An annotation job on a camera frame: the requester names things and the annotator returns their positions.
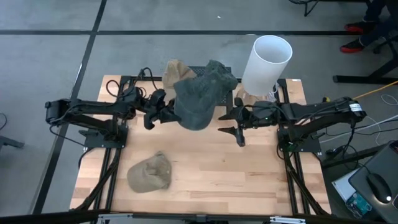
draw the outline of wooden table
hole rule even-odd
[[[98,101],[114,101],[106,92],[105,84],[111,79],[118,82],[120,78],[118,75],[104,76]],[[162,82],[156,82],[156,85],[162,88]],[[148,94],[154,91],[151,82],[138,82],[137,86],[144,87]],[[300,80],[287,80],[287,88],[292,103],[305,104]],[[110,90],[117,93],[116,86]],[[245,130],[246,146],[239,147],[232,135],[217,131],[217,128],[236,125],[235,121],[217,120],[225,113],[225,107],[217,107],[213,121],[201,131],[189,131],[178,123],[159,122],[149,131],[144,128],[142,114],[129,121],[129,134],[121,154],[112,211],[291,215],[285,165],[276,154],[277,127]],[[157,151],[163,151],[172,163],[169,189],[135,193],[127,183],[128,169]],[[79,206],[97,184],[103,156],[104,149],[98,148],[83,158],[70,208]],[[306,152],[300,153],[300,157],[306,186],[322,208],[330,212],[318,159]],[[108,187],[105,186],[100,208],[104,208],[107,192]],[[299,192],[295,188],[298,210],[302,212]]]

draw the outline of gray floor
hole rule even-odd
[[[0,0],[0,29],[84,29],[91,30],[100,0]],[[342,30],[347,22],[361,19],[361,3],[321,2],[309,17],[303,6],[288,1],[183,1],[108,0],[100,30]],[[161,75],[171,58],[188,65],[206,65],[209,59],[232,67],[241,77],[254,35],[101,35],[97,36],[78,97],[95,100],[103,75],[136,75],[150,67]],[[307,102],[324,96],[357,96],[378,85],[350,85],[332,82],[333,75],[364,76],[389,60],[384,49],[374,55],[368,49],[359,54],[340,53],[339,46],[355,37],[284,36],[294,56],[282,77],[301,78]],[[20,141],[23,150],[4,147],[0,152],[0,216],[29,213],[54,136],[44,121],[44,103],[68,98],[78,72],[88,36],[0,35],[0,112],[8,124],[0,134]],[[396,76],[397,70],[390,76]],[[380,121],[395,115],[396,106],[385,104],[381,94],[398,98],[396,87],[364,98],[360,103],[368,115]],[[360,125],[371,124],[365,119]],[[394,123],[382,129],[394,128]],[[79,141],[79,128],[70,126],[67,136]],[[349,130],[336,125],[331,133]],[[379,143],[394,139],[397,132],[381,134]],[[355,136],[357,149],[375,146],[376,136]],[[322,144],[323,150],[344,144],[348,137]],[[65,141],[44,212],[69,208],[81,147]],[[330,183],[347,172],[342,167],[325,171]],[[330,191],[333,213],[348,217],[339,198]]]

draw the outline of white cylinder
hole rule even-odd
[[[253,44],[243,73],[243,88],[254,96],[264,96],[273,91],[292,54],[292,47],[283,38],[274,35],[259,37]]]

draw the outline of red shoe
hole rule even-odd
[[[368,34],[375,28],[376,25],[377,25],[377,22],[355,22],[352,24],[345,25],[344,29],[349,32],[358,32],[360,34]]]
[[[363,46],[359,39],[356,39],[346,45],[343,45],[340,47],[340,51],[346,54],[351,54],[351,53],[356,53],[356,52],[360,52],[365,48],[365,46]]]

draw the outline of yellow cable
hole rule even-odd
[[[398,80],[395,81],[395,82],[393,82],[393,83],[390,83],[390,84],[388,84],[388,85],[385,85],[385,86],[383,86],[383,87],[381,87],[381,88],[378,88],[377,90],[372,90],[372,91],[369,91],[369,92],[364,93],[364,94],[362,94],[362,95],[356,96],[356,97],[354,98],[354,100],[357,100],[357,99],[361,98],[362,96],[366,96],[366,95],[375,93],[375,92],[377,92],[377,91],[380,91],[380,90],[382,90],[382,89],[385,89],[385,88],[387,88],[387,87],[389,87],[389,86],[392,86],[392,85],[394,85],[394,84],[396,84],[396,83],[398,83]]]

